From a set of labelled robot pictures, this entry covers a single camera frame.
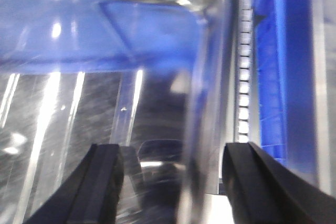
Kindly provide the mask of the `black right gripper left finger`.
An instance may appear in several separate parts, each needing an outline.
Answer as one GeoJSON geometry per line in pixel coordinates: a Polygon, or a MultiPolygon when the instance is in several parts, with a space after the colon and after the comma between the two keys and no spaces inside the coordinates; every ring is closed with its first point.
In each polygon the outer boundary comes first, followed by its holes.
{"type": "Polygon", "coordinates": [[[93,144],[26,223],[115,223],[124,179],[118,144],[93,144]]]}

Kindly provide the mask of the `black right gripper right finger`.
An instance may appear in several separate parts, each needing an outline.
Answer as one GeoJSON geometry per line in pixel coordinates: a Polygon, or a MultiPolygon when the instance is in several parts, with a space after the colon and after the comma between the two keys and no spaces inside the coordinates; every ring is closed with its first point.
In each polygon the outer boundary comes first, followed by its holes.
{"type": "Polygon", "coordinates": [[[225,145],[222,176],[235,223],[335,223],[335,198],[254,143],[225,145]]]}

